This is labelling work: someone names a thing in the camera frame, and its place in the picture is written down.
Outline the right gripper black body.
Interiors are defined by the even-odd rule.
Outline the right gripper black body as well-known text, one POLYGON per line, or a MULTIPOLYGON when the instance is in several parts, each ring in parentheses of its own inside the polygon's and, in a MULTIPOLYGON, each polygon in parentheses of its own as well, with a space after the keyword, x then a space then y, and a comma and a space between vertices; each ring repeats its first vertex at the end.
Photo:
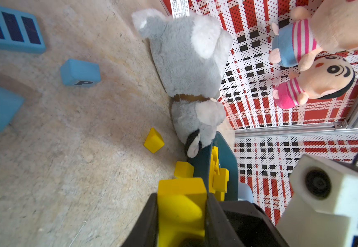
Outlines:
POLYGON ((249 201, 225 201, 220 206, 246 247, 287 247, 265 212, 249 201))

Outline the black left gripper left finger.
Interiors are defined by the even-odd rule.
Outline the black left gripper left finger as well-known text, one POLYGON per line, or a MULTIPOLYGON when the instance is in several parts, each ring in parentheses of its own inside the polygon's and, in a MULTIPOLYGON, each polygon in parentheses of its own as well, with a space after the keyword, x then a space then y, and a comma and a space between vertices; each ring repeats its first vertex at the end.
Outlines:
POLYGON ((157 193, 152 193, 122 247, 156 247, 158 237, 157 193))

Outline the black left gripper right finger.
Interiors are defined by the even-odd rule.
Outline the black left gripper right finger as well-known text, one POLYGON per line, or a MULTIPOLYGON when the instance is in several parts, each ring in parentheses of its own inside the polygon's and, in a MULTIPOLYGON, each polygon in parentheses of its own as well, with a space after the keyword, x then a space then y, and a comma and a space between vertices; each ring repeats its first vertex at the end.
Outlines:
POLYGON ((206 201, 205 238, 206 247, 243 247, 216 198, 209 193, 206 201))

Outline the yellow arch block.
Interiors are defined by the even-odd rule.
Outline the yellow arch block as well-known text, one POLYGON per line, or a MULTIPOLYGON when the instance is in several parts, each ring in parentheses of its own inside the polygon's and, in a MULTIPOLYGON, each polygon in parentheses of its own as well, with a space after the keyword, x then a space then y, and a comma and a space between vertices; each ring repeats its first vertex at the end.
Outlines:
POLYGON ((158 246, 179 247, 205 237, 207 191, 201 178, 161 180, 157 191, 158 246))

